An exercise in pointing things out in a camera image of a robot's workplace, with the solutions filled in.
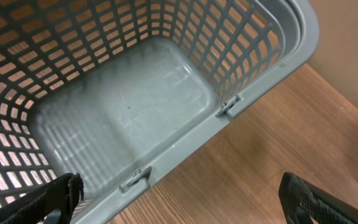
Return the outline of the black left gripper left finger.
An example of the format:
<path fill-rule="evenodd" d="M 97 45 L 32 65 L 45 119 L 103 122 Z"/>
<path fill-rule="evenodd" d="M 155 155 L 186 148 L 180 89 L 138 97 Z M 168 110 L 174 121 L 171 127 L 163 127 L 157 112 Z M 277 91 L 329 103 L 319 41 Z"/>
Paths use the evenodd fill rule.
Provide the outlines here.
<path fill-rule="evenodd" d="M 66 173 L 0 208 L 0 223 L 70 223 L 84 199 L 79 173 Z"/>

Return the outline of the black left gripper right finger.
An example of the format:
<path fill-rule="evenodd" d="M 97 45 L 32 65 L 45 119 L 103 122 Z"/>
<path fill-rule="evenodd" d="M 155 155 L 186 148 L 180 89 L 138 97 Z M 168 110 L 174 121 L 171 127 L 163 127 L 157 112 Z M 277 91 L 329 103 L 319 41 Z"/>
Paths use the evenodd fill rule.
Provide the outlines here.
<path fill-rule="evenodd" d="M 294 173 L 283 174 L 278 195 L 289 224 L 358 224 L 358 209 Z"/>

